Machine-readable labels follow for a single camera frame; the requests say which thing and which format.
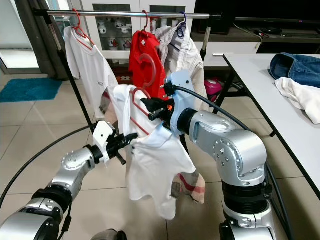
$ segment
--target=clothing rack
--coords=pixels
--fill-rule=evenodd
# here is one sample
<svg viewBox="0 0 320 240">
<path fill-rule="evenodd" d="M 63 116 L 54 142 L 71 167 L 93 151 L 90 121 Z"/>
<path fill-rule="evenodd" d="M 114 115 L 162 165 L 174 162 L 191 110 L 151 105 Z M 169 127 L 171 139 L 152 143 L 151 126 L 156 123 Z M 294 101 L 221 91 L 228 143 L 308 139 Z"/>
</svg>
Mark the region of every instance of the clothing rack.
<svg viewBox="0 0 320 240">
<path fill-rule="evenodd" d="M 131 12 L 131 11 L 77 11 L 77 12 L 82 17 L 116 17 L 116 18 L 145 18 L 146 17 L 146 14 L 143 12 Z M 70 80 L 73 91 L 80 104 L 84 117 L 88 125 L 90 126 L 91 132 L 93 133 L 95 131 L 94 125 L 89 117 L 84 101 L 80 95 L 77 84 L 69 68 L 67 57 L 59 42 L 58 34 L 60 34 L 60 32 L 58 33 L 56 32 L 54 26 L 52 25 L 52 20 L 50 18 L 50 16 L 76 16 L 77 13 L 75 11 L 45 10 L 45 9 L 34 9 L 33 13 L 35 16 L 43 17 L 45 20 L 45 23 L 48 25 L 48 28 L 53 36 L 53 39 L 56 45 L 57 54 L 61 59 L 61 63 Z M 172 13 L 172 12 L 148 12 L 147 16 L 150 18 L 166 18 L 166 19 L 184 19 L 185 17 L 187 19 L 203 19 L 203 20 L 207 19 L 207 28 L 204 35 L 202 49 L 200 51 L 202 60 L 204 60 L 206 56 L 207 45 L 209 41 L 213 20 L 219 19 L 222 17 L 221 15 L 210 15 L 205 13 L 186 13 L 184 15 L 181 13 Z"/>
</svg>

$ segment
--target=blue rug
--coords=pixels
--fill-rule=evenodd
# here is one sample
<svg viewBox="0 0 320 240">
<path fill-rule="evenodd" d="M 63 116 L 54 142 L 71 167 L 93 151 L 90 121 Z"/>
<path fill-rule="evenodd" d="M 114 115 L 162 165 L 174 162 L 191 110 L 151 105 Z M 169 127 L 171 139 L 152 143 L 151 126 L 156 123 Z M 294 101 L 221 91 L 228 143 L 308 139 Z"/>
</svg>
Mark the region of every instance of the blue rug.
<svg viewBox="0 0 320 240">
<path fill-rule="evenodd" d="M 1 103 L 55 99 L 62 81 L 52 78 L 12 79 L 0 92 Z"/>
</svg>

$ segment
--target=red shirt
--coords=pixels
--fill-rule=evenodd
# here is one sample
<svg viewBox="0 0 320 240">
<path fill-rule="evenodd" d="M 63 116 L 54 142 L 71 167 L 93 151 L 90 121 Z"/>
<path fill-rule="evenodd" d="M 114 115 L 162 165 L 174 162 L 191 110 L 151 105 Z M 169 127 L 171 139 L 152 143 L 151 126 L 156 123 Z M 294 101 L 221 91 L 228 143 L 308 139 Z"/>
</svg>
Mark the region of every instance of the red shirt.
<svg viewBox="0 0 320 240">
<path fill-rule="evenodd" d="M 142 54 L 150 55 L 155 64 L 156 74 L 154 83 L 145 90 L 151 97 L 163 99 L 165 91 L 160 86 L 164 84 L 166 73 L 156 49 L 159 44 L 156 37 L 150 32 L 135 32 L 130 49 L 129 71 L 133 73 L 135 86 L 142 88 L 144 83 L 149 83 L 152 80 L 152 66 L 147 59 L 139 60 L 139 57 Z"/>
</svg>

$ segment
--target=white table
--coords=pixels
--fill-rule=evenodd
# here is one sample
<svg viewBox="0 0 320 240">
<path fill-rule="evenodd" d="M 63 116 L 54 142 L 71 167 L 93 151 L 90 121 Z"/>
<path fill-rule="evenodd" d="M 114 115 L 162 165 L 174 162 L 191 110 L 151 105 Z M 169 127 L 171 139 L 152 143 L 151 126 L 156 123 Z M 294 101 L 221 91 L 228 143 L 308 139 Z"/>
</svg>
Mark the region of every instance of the white table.
<svg viewBox="0 0 320 240">
<path fill-rule="evenodd" d="M 306 114 L 283 97 L 270 76 L 270 62 L 275 54 L 225 54 L 231 76 L 221 93 L 221 105 L 234 76 L 242 82 L 248 95 L 299 167 L 320 199 L 320 124 L 314 125 Z"/>
</svg>

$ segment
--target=blue jeans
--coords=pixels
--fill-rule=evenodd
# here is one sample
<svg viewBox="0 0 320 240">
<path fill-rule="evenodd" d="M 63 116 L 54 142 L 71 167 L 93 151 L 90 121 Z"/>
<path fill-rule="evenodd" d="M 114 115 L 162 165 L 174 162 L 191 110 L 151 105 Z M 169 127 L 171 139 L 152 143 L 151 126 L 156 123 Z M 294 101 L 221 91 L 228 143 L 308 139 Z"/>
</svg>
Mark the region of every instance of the blue jeans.
<svg viewBox="0 0 320 240">
<path fill-rule="evenodd" d="M 270 63 L 269 73 L 274 79 L 285 77 L 301 85 L 320 88 L 320 58 L 278 53 Z"/>
</svg>

